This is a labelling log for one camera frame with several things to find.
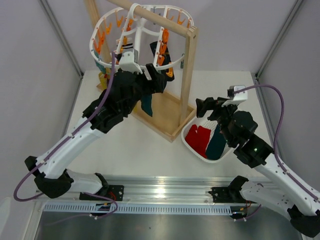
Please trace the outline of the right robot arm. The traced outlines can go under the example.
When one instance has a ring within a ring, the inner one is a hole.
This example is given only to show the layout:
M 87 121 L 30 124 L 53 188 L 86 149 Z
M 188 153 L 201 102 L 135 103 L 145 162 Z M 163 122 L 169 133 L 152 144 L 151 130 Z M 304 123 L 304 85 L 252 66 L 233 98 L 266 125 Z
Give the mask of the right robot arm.
M 209 121 L 216 121 L 227 145 L 245 165 L 271 180 L 281 194 L 237 176 L 229 185 L 228 196 L 234 202 L 242 199 L 259 203 L 287 218 L 301 234 L 314 238 L 320 233 L 320 193 L 290 169 L 262 138 L 255 134 L 258 124 L 248 111 L 219 97 L 196 99 L 196 116 L 208 111 Z

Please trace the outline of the white round clip hanger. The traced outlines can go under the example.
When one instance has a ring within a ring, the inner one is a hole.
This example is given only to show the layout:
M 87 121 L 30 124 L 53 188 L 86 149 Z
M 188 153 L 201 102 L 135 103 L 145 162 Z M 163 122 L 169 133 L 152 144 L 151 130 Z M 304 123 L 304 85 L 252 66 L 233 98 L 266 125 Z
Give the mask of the white round clip hanger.
M 157 37 L 152 63 L 157 71 L 170 69 L 180 62 L 184 62 L 182 77 L 192 78 L 198 29 L 187 11 L 173 5 L 139 5 L 128 0 L 112 0 L 111 3 L 115 4 L 117 8 L 110 10 L 96 22 L 89 41 L 89 50 L 96 63 L 110 69 L 112 67 L 111 54 L 124 53 L 122 46 L 125 44 L 125 38 L 134 35 L 133 49 L 139 52 L 142 34 L 147 34 Z M 106 61 L 103 61 L 99 55 L 103 46 L 108 45 L 107 35 L 112 29 L 112 24 L 107 25 L 106 20 L 110 15 L 117 16 L 119 11 L 124 10 L 128 11 L 126 18 L 122 17 L 116 20 L 116 25 L 121 27 L 122 30 L 116 42 L 117 48 L 108 52 Z M 164 64 L 165 52 L 163 46 L 168 44 L 169 31 L 185 38 L 185 52 L 178 60 Z

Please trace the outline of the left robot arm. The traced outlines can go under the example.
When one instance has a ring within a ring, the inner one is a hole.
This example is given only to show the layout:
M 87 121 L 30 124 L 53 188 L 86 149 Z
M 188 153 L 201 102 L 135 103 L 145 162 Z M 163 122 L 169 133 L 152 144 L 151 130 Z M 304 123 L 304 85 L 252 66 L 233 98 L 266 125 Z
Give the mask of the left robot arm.
M 70 134 L 47 153 L 39 157 L 29 156 L 25 160 L 42 194 L 51 199 L 69 191 L 79 192 L 86 199 L 103 200 L 108 196 L 109 184 L 102 174 L 77 173 L 67 167 L 86 147 L 128 117 L 138 101 L 164 92 L 167 85 L 165 71 L 157 71 L 151 63 L 146 69 L 150 78 L 143 72 L 122 69 L 113 73 L 107 88 L 83 111 Z

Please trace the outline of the yellow sock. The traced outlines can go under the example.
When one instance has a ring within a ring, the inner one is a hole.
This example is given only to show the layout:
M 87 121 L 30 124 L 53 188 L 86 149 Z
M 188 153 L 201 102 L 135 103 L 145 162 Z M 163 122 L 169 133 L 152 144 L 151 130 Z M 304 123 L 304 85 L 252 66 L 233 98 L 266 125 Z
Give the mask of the yellow sock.
M 101 92 L 106 90 L 110 81 L 110 74 L 111 72 L 109 70 L 106 71 L 106 73 L 103 73 L 102 71 L 98 74 L 99 78 L 99 84 L 96 86 Z

